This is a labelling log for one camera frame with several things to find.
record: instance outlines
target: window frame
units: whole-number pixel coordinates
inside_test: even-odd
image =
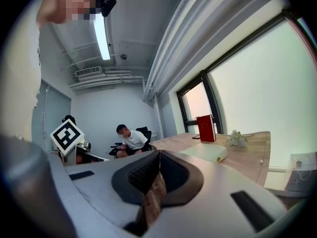
[[[307,40],[308,47],[313,51],[314,58],[317,60],[317,49],[314,46],[312,40],[310,39],[307,32],[304,30],[304,28],[301,26],[301,24],[297,21],[301,16],[299,13],[297,13],[294,9],[284,9],[281,11],[281,13],[277,16],[275,16],[273,19],[271,19],[269,22],[255,30],[252,34],[250,34],[248,37],[243,39],[241,42],[236,44],[234,47],[232,47],[229,51],[227,51],[225,54],[223,54],[220,58],[218,58],[215,62],[213,62],[211,65],[209,65],[206,69],[200,71],[200,73],[194,77],[189,83],[187,83],[182,89],[180,89],[177,92],[177,98],[179,102],[179,106],[182,113],[183,123],[185,127],[185,131],[188,132],[188,126],[197,125],[196,120],[188,120],[186,115],[186,109],[184,105],[184,101],[182,97],[189,92],[191,89],[193,89],[195,86],[200,84],[201,82],[204,85],[207,98],[209,101],[209,105],[211,108],[212,116],[213,116],[213,122],[216,123],[218,134],[223,134],[223,123],[221,119],[221,114],[219,111],[219,106],[214,94],[214,91],[212,89],[212,86],[210,84],[210,81],[208,79],[208,74],[212,70],[216,69],[218,66],[220,66],[223,62],[228,60],[230,57],[235,55],[237,52],[245,48],[247,45],[249,45],[251,42],[259,38],[261,35],[265,34],[267,31],[278,25],[284,20],[289,20],[293,22],[300,32],[303,34],[303,37]]]

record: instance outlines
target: man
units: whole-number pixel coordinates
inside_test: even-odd
[[[124,124],[120,124],[117,127],[117,134],[123,137],[123,145],[117,152],[118,158],[150,150],[149,140],[143,135],[143,133],[137,130],[128,129]]]
[[[104,0],[33,0],[21,12],[0,61],[0,134],[31,141],[33,109],[41,84],[40,28],[78,14],[100,12]]]

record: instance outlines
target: desk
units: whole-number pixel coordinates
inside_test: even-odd
[[[199,139],[192,139],[197,134],[182,133],[162,140],[151,142],[153,149],[181,152],[192,146],[200,144]],[[229,166],[261,186],[264,186],[269,165],[271,150],[271,135],[269,131],[245,134],[248,137],[248,148],[235,146],[227,147],[227,157],[220,164]],[[217,134],[215,142],[204,144],[217,144],[225,146],[228,135]]]

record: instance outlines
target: white flower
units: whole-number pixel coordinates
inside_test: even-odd
[[[247,139],[241,135],[241,132],[233,130],[231,135],[226,140],[227,146],[247,147]]]
[[[240,146],[241,146],[241,147],[247,147],[247,142],[244,141],[244,142],[240,143]]]
[[[240,145],[240,144],[239,144],[239,140],[236,139],[236,138],[233,138],[233,139],[232,139],[232,145],[234,145],[234,146],[239,146],[239,145]]]
[[[232,131],[232,133],[231,133],[231,136],[232,136],[233,138],[239,138],[239,133],[234,129],[234,130]]]

